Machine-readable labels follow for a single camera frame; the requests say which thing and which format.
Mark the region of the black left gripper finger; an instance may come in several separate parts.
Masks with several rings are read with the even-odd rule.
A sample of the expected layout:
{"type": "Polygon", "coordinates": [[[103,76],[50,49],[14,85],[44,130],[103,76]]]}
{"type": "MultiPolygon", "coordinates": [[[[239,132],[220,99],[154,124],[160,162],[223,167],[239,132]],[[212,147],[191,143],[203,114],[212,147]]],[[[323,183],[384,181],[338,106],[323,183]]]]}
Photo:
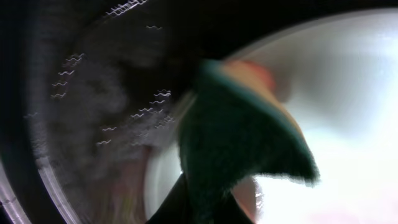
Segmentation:
{"type": "Polygon", "coordinates": [[[180,174],[176,183],[159,209],[146,224],[191,224],[192,206],[187,191],[185,174],[180,174]]]}

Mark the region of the green scrubbing sponge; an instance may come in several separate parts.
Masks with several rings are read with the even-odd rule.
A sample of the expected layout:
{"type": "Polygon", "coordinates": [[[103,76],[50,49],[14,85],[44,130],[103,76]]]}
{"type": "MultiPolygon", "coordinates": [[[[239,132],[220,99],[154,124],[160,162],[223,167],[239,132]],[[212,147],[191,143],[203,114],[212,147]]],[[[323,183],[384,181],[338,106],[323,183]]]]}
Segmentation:
{"type": "Polygon", "coordinates": [[[178,124],[178,146],[193,223],[250,218],[232,189],[253,175],[281,175],[308,184],[319,171],[297,122],[274,96],[272,75],[255,63],[206,60],[193,101],[178,124]]]}

